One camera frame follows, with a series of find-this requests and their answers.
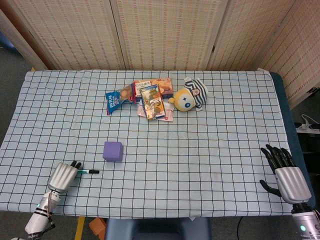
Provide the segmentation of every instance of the grid tablecloth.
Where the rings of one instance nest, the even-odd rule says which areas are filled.
[[[200,78],[202,111],[148,121],[124,103],[107,116],[105,92],[133,80]],[[123,162],[105,162],[105,141],[123,144]],[[111,218],[282,215],[291,206],[262,156],[288,149],[272,78],[263,71],[35,71],[25,76],[0,149],[0,210],[33,212],[58,163],[83,163],[56,214]]]

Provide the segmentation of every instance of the stuffed toy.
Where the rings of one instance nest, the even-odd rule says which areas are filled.
[[[168,102],[181,112],[186,112],[196,107],[197,111],[202,110],[208,97],[208,89],[206,85],[199,79],[192,80],[190,77],[184,79],[184,87],[177,91]]]

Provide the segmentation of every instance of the robotic hand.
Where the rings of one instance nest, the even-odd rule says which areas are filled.
[[[268,193],[282,197],[288,204],[292,204],[291,214],[302,240],[320,239],[320,215],[307,204],[312,195],[300,168],[296,167],[286,149],[268,144],[266,148],[269,151],[265,148],[261,148],[261,151],[275,174],[279,189],[272,188],[264,180],[260,180],[262,187]]]
[[[73,161],[71,165],[58,164],[48,183],[50,192],[43,195],[25,227],[25,231],[28,233],[28,240],[40,240],[45,232],[56,227],[51,218],[52,212],[60,201],[59,195],[67,191],[80,166],[81,163],[76,161]]]

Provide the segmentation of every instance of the blue table edge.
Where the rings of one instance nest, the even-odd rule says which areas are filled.
[[[296,164],[297,167],[299,167],[304,175],[305,181],[310,189],[310,192],[312,194],[312,197],[310,198],[308,204],[315,208],[316,207],[316,198],[314,194],[314,190],[311,185],[310,177],[306,168],[305,160],[304,160],[304,155],[300,146],[300,142],[298,139],[298,134],[296,131],[296,127],[294,124],[293,117],[291,115],[287,95],[285,92],[285,86],[284,86],[284,81],[282,77],[275,72],[270,72],[270,75],[272,77],[274,87],[275,87],[275,92],[278,97],[281,113],[282,113],[282,118],[283,118],[283,123],[284,123],[284,128],[287,136],[287,141],[288,145],[291,151],[292,158]]]

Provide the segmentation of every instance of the purple cube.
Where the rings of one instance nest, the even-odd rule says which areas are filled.
[[[124,146],[118,141],[105,141],[103,148],[103,158],[107,162],[122,162]]]

